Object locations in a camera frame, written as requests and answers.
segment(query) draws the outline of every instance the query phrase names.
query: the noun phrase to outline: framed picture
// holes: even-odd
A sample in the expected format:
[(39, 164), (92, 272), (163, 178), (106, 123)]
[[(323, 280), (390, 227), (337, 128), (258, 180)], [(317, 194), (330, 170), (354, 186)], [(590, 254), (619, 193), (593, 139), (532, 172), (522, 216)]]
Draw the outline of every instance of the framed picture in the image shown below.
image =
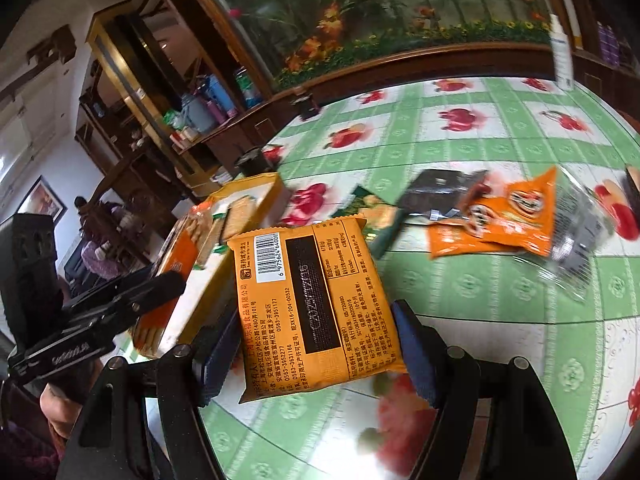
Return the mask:
[(62, 200), (51, 190), (47, 181), (41, 176), (31, 186), (27, 195), (18, 206), (17, 213), (34, 213), (37, 215), (49, 215), (53, 217), (54, 225), (62, 218), (66, 206)]

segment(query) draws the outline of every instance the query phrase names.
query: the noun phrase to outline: orange snack wrapper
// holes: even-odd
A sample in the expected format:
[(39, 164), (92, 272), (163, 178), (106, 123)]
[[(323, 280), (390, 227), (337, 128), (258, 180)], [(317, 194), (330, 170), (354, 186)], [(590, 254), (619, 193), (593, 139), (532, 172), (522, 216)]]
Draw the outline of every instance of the orange snack wrapper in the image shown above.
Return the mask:
[[(175, 240), (162, 259), (157, 274), (168, 270), (177, 270), (186, 280), (197, 257), (198, 248), (189, 232), (178, 228)], [(133, 330), (133, 345), (141, 354), (145, 355), (149, 353), (151, 348), (158, 346), (162, 337), (162, 329), (159, 327), (166, 326), (177, 303), (178, 298), (175, 298), (138, 319)]]
[(556, 211), (556, 167), (533, 180), (512, 182), (504, 196), (475, 200), (465, 229), (484, 242), (522, 247), (548, 256)]
[(513, 247), (485, 242), (469, 234), (461, 226), (434, 224), (427, 227), (431, 259), (439, 256), (469, 253), (498, 253), (513, 251)]
[(365, 224), (347, 216), (229, 240), (246, 375), (240, 402), (406, 371)]

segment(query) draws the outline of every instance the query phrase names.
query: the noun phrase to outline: bottle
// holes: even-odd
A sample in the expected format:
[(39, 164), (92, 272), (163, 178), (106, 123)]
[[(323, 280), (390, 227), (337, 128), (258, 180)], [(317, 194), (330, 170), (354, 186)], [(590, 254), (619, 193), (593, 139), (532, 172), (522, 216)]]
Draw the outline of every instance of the bottle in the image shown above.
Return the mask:
[(209, 83), (207, 85), (210, 95), (218, 101), (226, 112), (227, 117), (234, 118), (238, 115), (238, 109), (234, 105), (229, 94), (226, 93), (224, 87), (218, 81), (218, 78), (213, 74), (209, 76)]
[(254, 82), (251, 81), (248, 72), (245, 67), (242, 67), (240, 70), (236, 70), (234, 72), (236, 77), (236, 82), (238, 86), (242, 90), (242, 95), (244, 96), (244, 101), (246, 105), (251, 108), (257, 104), (262, 102), (262, 96), (258, 89), (255, 87)]
[(561, 90), (574, 89), (574, 60), (571, 57), (571, 45), (562, 25), (555, 14), (551, 15), (551, 50), (554, 53), (556, 84)]

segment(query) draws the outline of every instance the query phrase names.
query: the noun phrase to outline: clear plastic bag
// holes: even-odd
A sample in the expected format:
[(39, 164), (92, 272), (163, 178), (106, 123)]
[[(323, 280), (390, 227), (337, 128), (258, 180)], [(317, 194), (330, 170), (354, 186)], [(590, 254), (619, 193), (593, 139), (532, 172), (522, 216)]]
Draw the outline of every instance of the clear plastic bag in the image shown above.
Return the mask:
[(538, 268), (542, 280), (553, 281), (574, 300), (584, 301), (591, 285), (593, 256), (614, 233), (609, 215), (566, 169), (559, 167), (556, 212), (549, 256), (514, 256)]

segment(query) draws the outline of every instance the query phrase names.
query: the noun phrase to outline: apple print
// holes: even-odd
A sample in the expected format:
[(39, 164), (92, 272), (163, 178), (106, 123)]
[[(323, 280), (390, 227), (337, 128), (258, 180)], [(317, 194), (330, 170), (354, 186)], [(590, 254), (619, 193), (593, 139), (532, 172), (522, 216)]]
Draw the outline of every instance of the apple print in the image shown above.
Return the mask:
[(589, 127), (586, 124), (584, 124), (580, 119), (576, 119), (571, 115), (562, 112), (556, 112), (554, 110), (549, 110), (548, 112), (540, 112), (540, 114), (545, 116), (546, 118), (556, 121), (565, 130), (576, 130), (578, 132), (589, 131)]
[(312, 184), (306, 189), (297, 190), (290, 200), (295, 208), (289, 216), (281, 220), (281, 223), (287, 227), (307, 225), (311, 217), (324, 205), (324, 195), (327, 190), (327, 185), (323, 183)]
[(446, 119), (447, 125), (443, 126), (443, 130), (450, 130), (452, 132), (467, 132), (471, 128), (477, 128), (479, 125), (479, 115), (471, 113), (471, 111), (465, 108), (453, 108), (452, 110), (446, 110), (440, 112), (441, 119)]
[(634, 389), (629, 392), (629, 396), (626, 401), (629, 409), (631, 410), (629, 425), (633, 426), (638, 421), (638, 418), (640, 418), (640, 378), (638, 378)]
[(367, 133), (367, 125), (363, 123), (352, 124), (337, 132), (329, 134), (330, 141), (324, 146), (327, 148), (344, 148), (362, 139)]
[(284, 150), (284, 146), (280, 144), (267, 144), (263, 149), (262, 153), (265, 158), (273, 164), (274, 167), (277, 167), (282, 160), (282, 152)]
[(383, 90), (374, 90), (373, 92), (358, 96), (358, 101), (360, 101), (360, 103), (363, 105), (368, 105), (369, 103), (373, 103), (375, 101), (381, 101), (384, 98), (385, 92)]
[(462, 79), (440, 79), (433, 84), (436, 85), (436, 92), (455, 92), (463, 88), (473, 88), (471, 83)]
[(613, 218), (616, 225), (616, 232), (625, 240), (638, 240), (638, 237), (640, 237), (638, 222), (620, 186), (612, 180), (607, 179), (602, 184), (598, 184), (593, 189), (593, 192), (596, 194), (596, 197), (598, 197), (604, 209), (606, 209)]
[(408, 476), (438, 412), (415, 393), (408, 375), (387, 381), (388, 391), (378, 404), (378, 428), (367, 428), (358, 436), (358, 451), (375, 452), (385, 469)]
[(531, 88), (535, 88), (536, 90), (540, 90), (541, 92), (549, 92), (549, 88), (548, 86), (543, 83), (542, 81), (532, 78), (532, 77), (527, 77), (525, 80), (522, 81), (525, 85), (530, 86)]

